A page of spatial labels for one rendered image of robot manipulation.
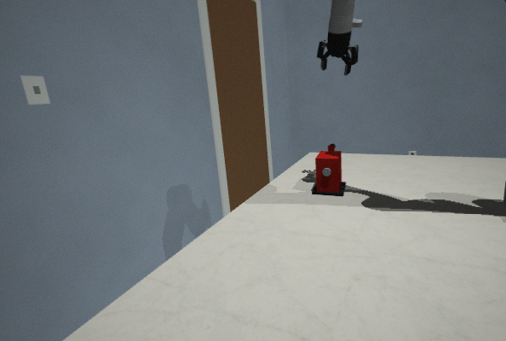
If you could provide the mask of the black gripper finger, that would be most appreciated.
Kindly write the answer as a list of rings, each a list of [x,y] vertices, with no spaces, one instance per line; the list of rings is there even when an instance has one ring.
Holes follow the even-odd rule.
[[[356,44],[355,46],[348,46],[348,49],[350,50],[351,58],[348,52],[345,54],[346,55],[345,56],[340,48],[336,50],[346,64],[344,72],[345,76],[347,76],[350,73],[351,66],[358,62],[359,45]]]
[[[319,48],[318,48],[318,54],[317,57],[321,59],[321,68],[322,70],[326,69],[327,65],[327,57],[330,55],[330,53],[334,50],[334,47],[329,48],[329,50],[323,55],[324,49],[327,42],[325,40],[319,42]],[[327,56],[328,55],[328,56]],[[326,57],[327,56],[327,57]]]

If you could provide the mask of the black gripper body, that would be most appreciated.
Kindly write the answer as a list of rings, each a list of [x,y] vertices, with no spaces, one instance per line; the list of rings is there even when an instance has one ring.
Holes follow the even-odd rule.
[[[342,33],[342,34],[335,34],[328,32],[328,42],[326,44],[326,48],[329,50],[329,48],[334,47],[334,50],[330,53],[331,56],[340,58],[341,56],[337,53],[337,49],[340,48],[344,54],[346,54],[349,49],[348,46],[350,46],[351,38],[351,32]],[[330,43],[331,42],[331,43]],[[338,44],[336,44],[338,43]]]

